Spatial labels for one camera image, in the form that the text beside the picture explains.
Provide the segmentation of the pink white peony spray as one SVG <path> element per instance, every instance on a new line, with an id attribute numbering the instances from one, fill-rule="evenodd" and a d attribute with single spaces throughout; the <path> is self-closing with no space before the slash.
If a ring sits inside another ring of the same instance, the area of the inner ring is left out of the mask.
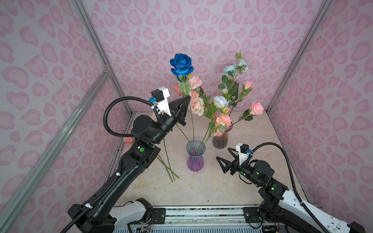
<path id="1" fill-rule="evenodd" d="M 193 114 L 198 116 L 203 116 L 204 113 L 204 101 L 202 100 L 202 96 L 207 96 L 204 90 L 202 89 L 202 79 L 198 76 L 192 75 L 192 79 L 190 80 L 192 90 L 189 93 L 191 97 L 190 100 L 190 110 Z M 181 92 L 178 87 L 178 84 L 174 86 L 174 90 L 177 95 L 180 96 Z"/>

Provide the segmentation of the blue purple glass vase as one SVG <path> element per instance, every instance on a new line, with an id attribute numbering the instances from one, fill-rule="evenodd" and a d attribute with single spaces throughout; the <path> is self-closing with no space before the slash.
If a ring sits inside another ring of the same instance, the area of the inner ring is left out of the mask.
<path id="1" fill-rule="evenodd" d="M 206 151 L 205 143 L 201 140 L 191 140 L 186 146 L 188 153 L 187 167 L 193 172 L 199 172 L 204 167 L 203 154 Z"/>

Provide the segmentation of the pink peach rose spray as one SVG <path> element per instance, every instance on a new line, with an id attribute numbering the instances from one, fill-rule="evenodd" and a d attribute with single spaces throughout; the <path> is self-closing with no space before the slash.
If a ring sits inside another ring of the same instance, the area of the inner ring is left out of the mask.
<path id="1" fill-rule="evenodd" d="M 213 105 L 207 109 L 204 116 L 207 117 L 210 122 L 208 123 L 207 132 L 203 139 L 203 142 L 207 142 L 211 137 L 221 138 L 223 134 L 232 126 L 232 120 L 228 115 L 229 108 L 219 109 Z"/>

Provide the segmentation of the dark blue small flower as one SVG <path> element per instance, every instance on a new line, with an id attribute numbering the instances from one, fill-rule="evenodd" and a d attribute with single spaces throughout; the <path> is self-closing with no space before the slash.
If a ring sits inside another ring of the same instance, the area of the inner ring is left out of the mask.
<path id="1" fill-rule="evenodd" d="M 190 80 L 194 71 L 192 59 L 186 54 L 179 53 L 170 60 L 170 65 L 172 66 L 171 72 L 177 79 L 177 84 L 181 92 L 180 96 L 189 96 L 192 90 Z"/>

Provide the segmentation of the pink grey glass vase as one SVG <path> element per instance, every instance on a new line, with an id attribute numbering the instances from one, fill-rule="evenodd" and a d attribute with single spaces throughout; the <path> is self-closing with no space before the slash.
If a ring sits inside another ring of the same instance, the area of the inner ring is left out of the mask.
<path id="1" fill-rule="evenodd" d="M 224 149 L 228 144 L 228 135 L 229 131 L 233 128 L 233 125 L 231 125 L 227 130 L 224 131 L 222 136 L 213 137 L 212 144 L 217 149 Z"/>

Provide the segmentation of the pale blue flower spray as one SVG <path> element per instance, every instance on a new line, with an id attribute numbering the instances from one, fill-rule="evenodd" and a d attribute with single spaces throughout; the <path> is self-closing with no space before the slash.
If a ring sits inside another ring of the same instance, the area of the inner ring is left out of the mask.
<path id="1" fill-rule="evenodd" d="M 223 69 L 221 84 L 218 86 L 222 96 L 228 101 L 228 107 L 231 112 L 237 107 L 237 105 L 245 99 L 251 88 L 246 88 L 243 83 L 238 81 L 238 77 L 247 72 L 248 66 L 246 61 L 243 59 L 241 52 L 236 52 L 235 63 L 233 65 L 226 66 Z"/>

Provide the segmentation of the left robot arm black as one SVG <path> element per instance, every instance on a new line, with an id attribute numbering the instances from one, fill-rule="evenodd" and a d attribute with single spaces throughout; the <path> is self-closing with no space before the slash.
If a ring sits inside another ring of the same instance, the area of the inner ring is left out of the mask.
<path id="1" fill-rule="evenodd" d="M 103 186 L 83 204 L 74 204 L 68 210 L 72 221 L 62 230 L 66 233 L 76 225 L 82 233 L 112 233 L 135 221 L 148 223 L 152 205 L 144 199 L 132 204 L 115 207 L 130 184 L 157 158 L 157 145 L 172 131 L 176 124 L 185 125 L 190 96 L 169 103 L 171 113 L 157 116 L 154 121 L 148 115 L 138 116 L 129 137 L 135 142 L 119 159 L 117 170 Z"/>

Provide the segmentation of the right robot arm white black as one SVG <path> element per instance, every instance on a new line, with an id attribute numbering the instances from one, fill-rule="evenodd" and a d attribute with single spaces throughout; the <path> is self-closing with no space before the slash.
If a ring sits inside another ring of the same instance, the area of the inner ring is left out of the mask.
<path id="1" fill-rule="evenodd" d="M 238 174 L 246 183 L 258 187 L 263 201 L 254 217 L 263 222 L 282 223 L 299 233 L 365 232 L 359 223 L 347 223 L 303 200 L 273 177 L 275 171 L 266 161 L 252 159 L 249 152 L 243 153 L 244 149 L 243 145 L 237 150 L 229 148 L 233 161 L 216 159 L 224 173 Z"/>

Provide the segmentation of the cream rose single stem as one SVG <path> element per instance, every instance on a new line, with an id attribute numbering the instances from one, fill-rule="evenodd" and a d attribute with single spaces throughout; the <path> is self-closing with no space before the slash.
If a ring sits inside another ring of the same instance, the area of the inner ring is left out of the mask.
<path id="1" fill-rule="evenodd" d="M 184 131 L 182 130 L 182 128 L 179 126 L 178 123 L 176 124 L 176 127 L 179 129 L 179 131 L 181 132 L 181 134 L 185 137 L 187 143 L 189 143 L 190 141 L 194 140 L 194 135 L 192 135 L 193 137 L 191 137 L 191 139 L 189 139 L 187 137 L 187 135 L 184 133 Z"/>

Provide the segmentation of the pink peach rose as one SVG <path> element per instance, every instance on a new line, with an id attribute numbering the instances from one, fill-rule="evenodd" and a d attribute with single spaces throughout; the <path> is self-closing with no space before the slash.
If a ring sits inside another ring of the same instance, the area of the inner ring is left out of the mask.
<path id="1" fill-rule="evenodd" d="M 135 141 L 133 137 L 124 137 L 123 141 L 126 145 L 132 145 Z"/>

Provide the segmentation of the white blue artificial rose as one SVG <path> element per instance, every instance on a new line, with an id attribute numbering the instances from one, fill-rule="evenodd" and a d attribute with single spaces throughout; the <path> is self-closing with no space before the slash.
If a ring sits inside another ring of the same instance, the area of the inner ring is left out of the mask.
<path id="1" fill-rule="evenodd" d="M 204 113 L 210 105 L 218 107 L 219 109 L 224 109 L 229 106 L 229 101 L 224 96 L 215 96 L 213 99 L 211 99 L 211 96 L 202 96 L 201 98 L 204 101 Z"/>

